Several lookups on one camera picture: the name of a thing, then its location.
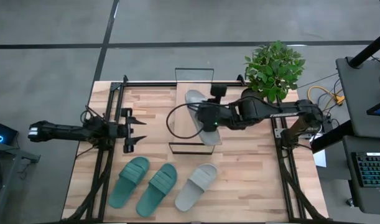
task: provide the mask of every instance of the green slide sandal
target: green slide sandal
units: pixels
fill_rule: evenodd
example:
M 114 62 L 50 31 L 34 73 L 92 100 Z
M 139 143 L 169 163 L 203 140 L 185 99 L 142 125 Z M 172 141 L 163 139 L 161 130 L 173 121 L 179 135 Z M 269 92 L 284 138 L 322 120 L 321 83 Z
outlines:
M 134 189 L 146 175 L 150 162 L 145 157 L 136 157 L 126 164 L 119 173 L 119 179 L 109 196 L 108 204 L 113 208 L 122 208 L 133 194 Z
M 136 211 L 142 217 L 149 217 L 160 202 L 176 184 L 177 172 L 172 164 L 164 164 L 151 178 L 147 190 L 137 203 Z

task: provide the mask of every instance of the concrete floor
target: concrete floor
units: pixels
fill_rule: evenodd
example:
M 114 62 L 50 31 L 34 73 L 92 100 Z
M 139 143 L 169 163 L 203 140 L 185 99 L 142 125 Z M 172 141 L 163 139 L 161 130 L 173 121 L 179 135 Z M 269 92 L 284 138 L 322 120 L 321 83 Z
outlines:
M 113 0 L 0 0 L 0 44 L 102 43 L 112 4 Z M 120 0 L 110 42 L 373 40 L 379 35 L 378 0 Z M 298 85 L 336 73 L 336 58 L 355 55 L 364 47 L 294 47 L 307 61 Z M 174 80 L 176 67 L 214 68 L 215 80 L 232 80 L 244 72 L 244 56 L 253 48 L 109 49 L 101 80 L 121 80 L 124 74 L 130 80 Z M 27 128 L 42 119 L 79 124 L 99 54 L 99 49 L 0 50 L 0 122 L 21 133 L 22 149 L 42 155 L 26 180 L 17 178 L 2 223 L 59 220 L 77 142 L 31 143 Z M 210 75 L 186 73 L 178 79 Z M 337 79 L 335 75 L 312 85 L 331 89 Z M 306 98 L 312 85 L 300 88 L 299 97 Z M 313 91 L 312 99 L 320 94 Z M 346 106 L 331 113 L 341 123 L 348 119 Z M 379 215 L 344 204 L 350 197 L 346 181 L 321 182 L 331 218 L 380 223 Z

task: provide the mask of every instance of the keyboard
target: keyboard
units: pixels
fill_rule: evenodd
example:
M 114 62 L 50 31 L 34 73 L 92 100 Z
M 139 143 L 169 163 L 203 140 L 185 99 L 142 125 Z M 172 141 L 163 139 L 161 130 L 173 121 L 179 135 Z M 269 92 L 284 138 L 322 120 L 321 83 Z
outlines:
M 362 187 L 380 187 L 380 152 L 353 152 L 353 162 Z

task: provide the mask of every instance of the green leaves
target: green leaves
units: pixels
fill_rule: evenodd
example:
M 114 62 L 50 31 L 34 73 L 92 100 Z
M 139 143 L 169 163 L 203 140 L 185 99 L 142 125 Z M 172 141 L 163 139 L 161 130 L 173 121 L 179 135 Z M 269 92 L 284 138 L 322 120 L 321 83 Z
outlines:
M 245 56 L 245 61 L 249 87 L 272 101 L 277 97 L 283 100 L 288 89 L 297 89 L 295 82 L 302 75 L 305 64 L 298 52 L 279 40 L 255 49 L 251 57 Z

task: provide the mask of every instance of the wooden table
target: wooden table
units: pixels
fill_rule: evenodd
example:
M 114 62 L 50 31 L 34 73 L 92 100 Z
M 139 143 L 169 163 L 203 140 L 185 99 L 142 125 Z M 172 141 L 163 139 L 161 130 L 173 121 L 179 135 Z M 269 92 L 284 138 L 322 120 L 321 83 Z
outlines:
M 91 93 L 89 106 L 98 113 L 105 112 L 109 86 L 111 82 L 96 82 Z M 284 194 L 282 191 L 276 147 L 269 119 L 246 128 L 244 131 L 232 131 L 219 128 L 221 145 L 215 147 L 211 156 L 172 154 L 167 143 L 174 137 L 165 126 L 165 119 L 176 105 L 178 87 L 126 87 L 123 107 L 133 108 L 134 116 L 147 125 L 133 125 L 134 136 L 146 135 L 138 142 L 132 154 L 123 154 L 123 139 L 118 139 L 109 182 L 110 194 L 118 174 L 128 161 L 136 156 L 145 156 L 150 160 L 150 169 L 144 180 L 137 186 L 128 203 L 121 209 L 105 209 L 105 222 L 283 222 L 287 221 Z M 229 87 L 222 103 L 234 101 L 240 97 L 244 87 Z M 285 101 L 296 101 L 296 91 L 291 91 Z M 288 118 L 289 126 L 296 118 Z M 174 116 L 170 119 L 174 127 Z M 81 142 L 78 153 L 88 149 L 90 144 Z M 73 168 L 63 218 L 69 217 L 82 203 L 91 187 L 97 150 L 80 156 Z M 294 150 L 300 186 L 325 217 L 328 217 L 313 154 L 305 148 Z M 136 213 L 136 203 L 148 186 L 148 181 L 169 162 L 178 173 L 178 181 L 173 190 L 164 198 L 155 213 L 142 218 Z M 201 199 L 187 212 L 175 208 L 174 200 L 184 183 L 200 164 L 212 163 L 218 168 L 218 176 Z M 98 209 L 96 198 L 95 213 Z M 296 200 L 291 192 L 292 205 L 296 214 Z

